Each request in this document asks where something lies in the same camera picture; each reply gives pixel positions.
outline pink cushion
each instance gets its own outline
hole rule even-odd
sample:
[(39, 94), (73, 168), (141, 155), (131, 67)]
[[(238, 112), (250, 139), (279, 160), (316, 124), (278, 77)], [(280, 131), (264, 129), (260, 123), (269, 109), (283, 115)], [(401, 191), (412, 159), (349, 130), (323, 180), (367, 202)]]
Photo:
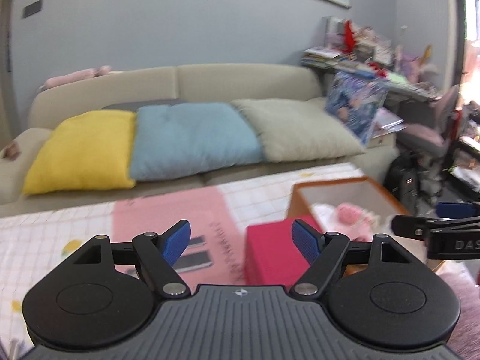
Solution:
[(428, 140), (436, 146), (443, 146), (445, 142), (438, 132), (421, 124), (407, 124), (402, 133), (415, 135), (423, 140)]
[(102, 66), (100, 69), (97, 70), (97, 74), (95, 74), (95, 77), (106, 76), (111, 71), (112, 71), (111, 66)]
[(95, 69), (85, 69), (76, 71), (75, 73), (67, 74), (65, 76), (52, 77), (51, 79), (45, 81), (43, 90), (45, 91), (56, 86), (75, 83), (76, 81), (81, 81), (85, 79), (91, 79), (95, 77), (95, 73), (97, 73)]

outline red decoration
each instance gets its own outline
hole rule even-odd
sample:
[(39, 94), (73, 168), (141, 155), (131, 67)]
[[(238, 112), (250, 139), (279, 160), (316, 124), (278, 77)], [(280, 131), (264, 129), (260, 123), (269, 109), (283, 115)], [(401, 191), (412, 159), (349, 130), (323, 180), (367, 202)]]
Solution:
[(388, 77), (387, 70), (382, 69), (378, 63), (369, 62), (367, 65), (375, 69), (375, 74), (377, 75), (377, 77), (381, 77), (384, 79)]
[(355, 38), (353, 37), (352, 22), (351, 20), (347, 20), (345, 21), (345, 49), (343, 51), (350, 54), (356, 45), (357, 42), (355, 42)]

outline pink stuffed toy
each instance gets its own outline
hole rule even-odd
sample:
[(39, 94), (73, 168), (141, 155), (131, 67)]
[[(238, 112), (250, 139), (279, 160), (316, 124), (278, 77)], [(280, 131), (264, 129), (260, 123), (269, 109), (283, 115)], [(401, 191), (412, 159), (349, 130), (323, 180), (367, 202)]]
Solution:
[(45, 81), (45, 84), (43, 85), (42, 90), (46, 91), (47, 89), (54, 88), (60, 85), (75, 83), (76, 81), (81, 81), (86, 79), (92, 79), (93, 77), (95, 77), (96, 73), (97, 73), (96, 69), (85, 69), (85, 70), (76, 71), (75, 73), (67, 74), (66, 76), (52, 77), (51, 79), (48, 79), (47, 81)]
[(106, 76), (107, 74), (110, 74), (111, 71), (112, 68), (110, 66), (102, 66), (100, 69), (97, 70), (95, 77)]
[(339, 233), (347, 235), (352, 241), (371, 242), (374, 229), (378, 226), (378, 216), (349, 203), (340, 204), (335, 213)]

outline metal pivot screw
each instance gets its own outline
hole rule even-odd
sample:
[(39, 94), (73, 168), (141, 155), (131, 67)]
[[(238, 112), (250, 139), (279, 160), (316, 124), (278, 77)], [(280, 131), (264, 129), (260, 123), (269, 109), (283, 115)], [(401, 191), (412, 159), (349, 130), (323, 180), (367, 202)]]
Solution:
[(318, 287), (312, 283), (300, 283), (294, 288), (294, 291), (299, 295), (309, 296), (318, 292)]
[(163, 292), (169, 295), (181, 295), (187, 290), (182, 283), (168, 283), (163, 286)]

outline gray wall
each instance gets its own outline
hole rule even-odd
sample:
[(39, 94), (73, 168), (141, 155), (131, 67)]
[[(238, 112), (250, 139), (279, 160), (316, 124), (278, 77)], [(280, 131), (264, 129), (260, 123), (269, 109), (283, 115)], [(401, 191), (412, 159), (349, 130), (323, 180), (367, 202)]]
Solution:
[(111, 65), (117, 70), (211, 62), (298, 64), (323, 39), (321, 18), (372, 25), (393, 37), (395, 0), (44, 0), (11, 19), (13, 83), (26, 127), (35, 91), (51, 76)]
[[(443, 88), (448, 48), (448, 0), (397, 0), (395, 43), (404, 45), (405, 54), (422, 56), (427, 45), (433, 46), (431, 62), (440, 75), (434, 83)], [(400, 37), (400, 28), (408, 26)]]

